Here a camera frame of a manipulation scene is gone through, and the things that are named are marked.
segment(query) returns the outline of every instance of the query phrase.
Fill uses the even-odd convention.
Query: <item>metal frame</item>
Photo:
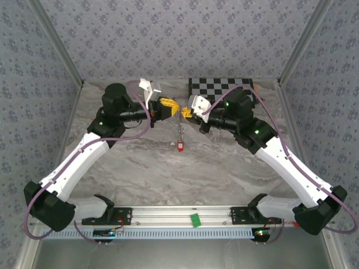
[[[323,20],[325,14],[333,2],[334,0],[318,1],[318,4],[316,5],[308,22],[306,23],[301,36],[298,38],[297,44],[295,45],[292,54],[289,56],[289,59],[287,60],[282,73],[279,75],[281,85],[285,85],[287,83],[300,58],[304,54],[304,51],[308,47],[310,40],[319,28],[321,21]]]
[[[80,88],[82,86],[82,79],[77,71],[75,64],[73,63],[69,53],[66,50],[64,43],[62,42],[60,36],[55,30],[49,16],[46,13],[45,8],[43,7],[40,0],[27,0],[29,6],[35,13],[36,17],[39,20],[40,25],[44,29],[45,33],[47,34],[49,40],[51,41],[54,49],[56,50],[57,54],[59,55],[60,59],[62,60],[63,64],[65,65],[69,75],[71,76],[75,85]]]
[[[193,229],[190,215],[199,214],[201,220],[201,226],[196,228],[196,231],[209,231],[209,232],[221,232],[221,231],[232,231],[230,235],[225,237],[217,236],[215,238],[246,238],[247,237],[236,235],[236,232],[239,231],[249,231],[251,228],[262,227],[262,225],[232,225],[232,219],[229,215],[231,207],[238,205],[223,205],[223,206],[121,206],[121,207],[132,207],[132,222],[131,226],[125,226],[125,229],[130,229],[131,231],[163,231],[163,229],[185,229],[191,231]],[[37,221],[37,219],[32,218],[30,221],[30,230],[35,236],[43,235],[45,231],[48,231],[49,228]],[[73,231],[73,224],[69,225],[67,231]],[[93,229],[100,228],[113,228],[112,226],[89,226],[78,224],[78,227],[81,231],[89,231]],[[285,227],[294,227],[292,222],[286,222]],[[71,239],[83,240],[81,237],[75,237]],[[198,239],[209,238],[209,235],[198,236]],[[36,251],[39,245],[39,241],[32,240],[30,238],[25,238],[21,251],[19,253],[19,258],[17,260],[16,269],[28,269],[31,268]]]
[[[75,101],[73,102],[73,105],[72,105],[72,109],[71,109],[71,113],[70,113],[70,118],[68,119],[68,122],[67,122],[67,126],[66,126],[66,130],[65,130],[65,134],[63,136],[63,140],[61,142],[61,146],[60,146],[60,149],[59,149],[59,153],[57,155],[57,158],[56,158],[56,162],[55,164],[56,165],[59,165],[62,161],[62,158],[63,158],[63,155],[65,154],[65,148],[66,148],[66,144],[67,144],[67,140],[68,140],[68,136],[70,135],[70,130],[71,130],[71,126],[72,126],[72,122],[73,122],[73,118],[75,116],[75,111],[76,111],[76,108],[77,108],[77,103],[79,102],[79,98],[80,98],[80,94],[81,94],[81,91],[82,91],[82,86],[79,88],[79,90],[77,91],[77,94],[75,96]]]
[[[293,151],[296,153],[298,158],[301,159],[303,163],[308,166],[309,165],[308,158],[306,156],[302,144],[302,140],[300,139],[299,131],[294,121],[292,110],[288,105],[289,101],[287,98],[287,94],[279,84],[276,84],[276,89],[279,95],[280,105],[283,108],[284,119],[286,120],[286,124],[289,129],[289,135],[293,143],[293,147],[294,147]],[[329,257],[333,264],[333,268],[335,269],[351,268],[347,256],[345,254],[343,243],[339,237],[339,234],[324,229],[320,234],[320,236],[324,237],[324,241],[329,253]]]

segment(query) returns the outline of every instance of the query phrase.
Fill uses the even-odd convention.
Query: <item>wall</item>
[[[83,79],[282,71],[317,0],[43,0]]]
[[[285,85],[311,168],[359,215],[359,3],[335,1]],[[343,210],[337,227],[350,229]],[[359,268],[359,234],[343,237]]]
[[[24,185],[54,167],[77,89],[25,0],[1,1],[0,268],[24,238]]]

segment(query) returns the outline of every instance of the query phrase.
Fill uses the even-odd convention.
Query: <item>cable clip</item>
[[[52,184],[55,184],[55,181],[56,181],[56,180],[53,180],[52,178],[49,179],[49,182],[51,182]]]
[[[289,153],[288,155],[287,155],[287,154],[285,154],[285,156],[286,156],[286,159],[287,159],[287,160],[289,160],[289,158],[291,158],[291,159],[292,159],[292,156],[293,156],[293,155],[292,155],[291,153]]]

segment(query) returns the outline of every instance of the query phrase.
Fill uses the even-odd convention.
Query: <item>yellow object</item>
[[[259,92],[259,90],[258,90],[258,85],[257,85],[257,84],[253,84],[253,89],[255,90],[256,93]]]
[[[185,107],[185,108],[182,109],[181,112],[182,112],[182,116],[183,116],[184,118],[192,118],[192,114],[191,114],[191,109],[190,109],[190,108]]]
[[[171,117],[175,115],[175,113],[177,112],[177,110],[180,108],[178,102],[174,101],[173,99],[170,98],[161,98],[160,103],[163,104],[164,106],[169,106],[171,107]]]

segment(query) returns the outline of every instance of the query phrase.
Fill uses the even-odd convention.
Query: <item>green block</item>
[[[194,228],[201,226],[200,216],[198,214],[191,215],[192,225]]]

